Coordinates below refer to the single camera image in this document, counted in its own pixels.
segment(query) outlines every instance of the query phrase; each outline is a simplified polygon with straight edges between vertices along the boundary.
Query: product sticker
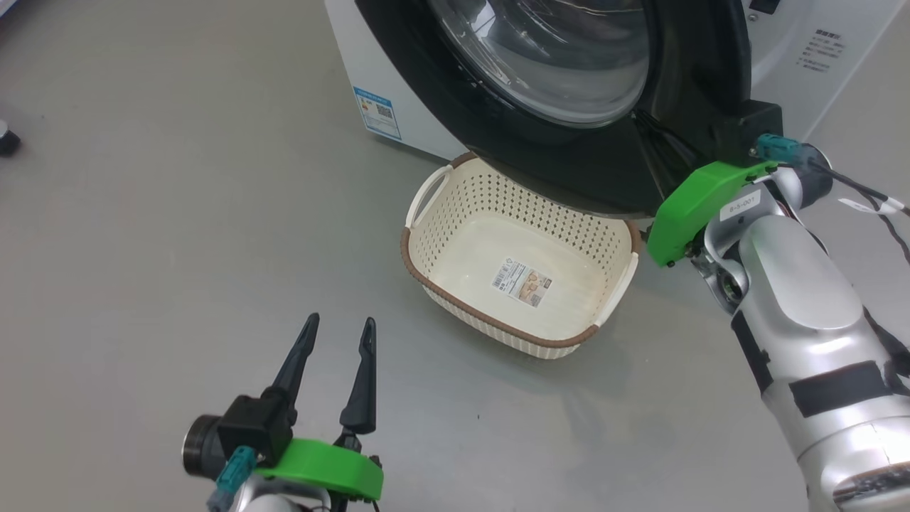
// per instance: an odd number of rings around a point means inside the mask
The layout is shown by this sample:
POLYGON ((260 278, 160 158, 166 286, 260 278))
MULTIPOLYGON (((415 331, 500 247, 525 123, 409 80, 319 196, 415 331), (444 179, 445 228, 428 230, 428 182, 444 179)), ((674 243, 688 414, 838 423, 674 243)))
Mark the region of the product sticker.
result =
POLYGON ((758 203, 762 202, 762 191, 756 190, 755 192, 742 196, 738 200, 727 203, 726 206, 721 208, 721 222, 724 220, 730 219, 731 217, 736 217, 737 215, 745 212, 746 210, 752 209, 758 206, 758 203))
POLYGON ((843 35, 816 29, 800 50, 796 65, 816 73, 827 73, 837 64, 846 48, 843 35))
POLYGON ((552 279, 540 271, 512 258, 506 258, 493 280, 493 288, 535 308, 552 284, 552 279))
POLYGON ((392 102, 381 96, 376 96, 359 87, 354 87, 354 96, 360 105, 360 115, 367 129, 380 135, 401 140, 398 130, 398 121, 395 119, 395 109, 392 102))

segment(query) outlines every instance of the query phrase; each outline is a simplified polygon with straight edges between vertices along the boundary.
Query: basket label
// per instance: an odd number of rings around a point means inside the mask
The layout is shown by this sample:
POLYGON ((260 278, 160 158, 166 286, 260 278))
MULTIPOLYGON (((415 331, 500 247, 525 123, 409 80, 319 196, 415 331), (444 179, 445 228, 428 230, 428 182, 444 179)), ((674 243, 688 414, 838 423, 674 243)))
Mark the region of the basket label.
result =
POLYGON ((535 308, 552 284, 552 279, 513 258, 506 258, 493 279, 493 288, 535 308))

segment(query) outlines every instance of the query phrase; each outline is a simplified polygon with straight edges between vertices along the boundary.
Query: white plastic basket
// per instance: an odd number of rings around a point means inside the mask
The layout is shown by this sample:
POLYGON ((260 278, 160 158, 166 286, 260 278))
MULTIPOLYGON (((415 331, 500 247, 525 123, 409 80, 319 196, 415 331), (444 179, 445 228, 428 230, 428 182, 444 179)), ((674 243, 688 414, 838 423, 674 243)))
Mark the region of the white plastic basket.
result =
POLYGON ((420 187, 401 257, 430 298, 465 323, 556 359, 610 316, 641 244, 634 224, 563 208, 468 154, 420 187))

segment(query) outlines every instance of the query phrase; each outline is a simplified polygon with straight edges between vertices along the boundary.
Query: green 3d printed part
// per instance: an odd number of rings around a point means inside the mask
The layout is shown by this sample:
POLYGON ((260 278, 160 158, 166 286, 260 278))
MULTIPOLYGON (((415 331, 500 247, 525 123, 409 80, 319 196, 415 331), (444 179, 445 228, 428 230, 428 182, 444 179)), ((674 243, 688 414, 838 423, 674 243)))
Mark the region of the green 3d printed part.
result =
POLYGON ((663 202, 648 237, 648 253, 660 266, 685 257, 686 245, 736 192, 768 173, 774 162, 739 168, 722 162, 698 168, 663 202))
POLYGON ((378 501, 382 497, 382 469, 369 458, 315 439, 294 439, 275 467, 256 473, 303 482, 345 495, 378 501))

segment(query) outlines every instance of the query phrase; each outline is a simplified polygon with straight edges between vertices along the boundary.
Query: washing machine door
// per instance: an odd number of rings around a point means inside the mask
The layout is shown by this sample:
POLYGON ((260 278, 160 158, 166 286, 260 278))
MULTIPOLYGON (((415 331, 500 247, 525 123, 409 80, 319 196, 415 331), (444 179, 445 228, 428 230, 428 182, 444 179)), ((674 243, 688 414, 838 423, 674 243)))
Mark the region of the washing machine door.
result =
POLYGON ((748 99, 741 0, 357 0, 430 112, 495 169, 653 214, 748 99))

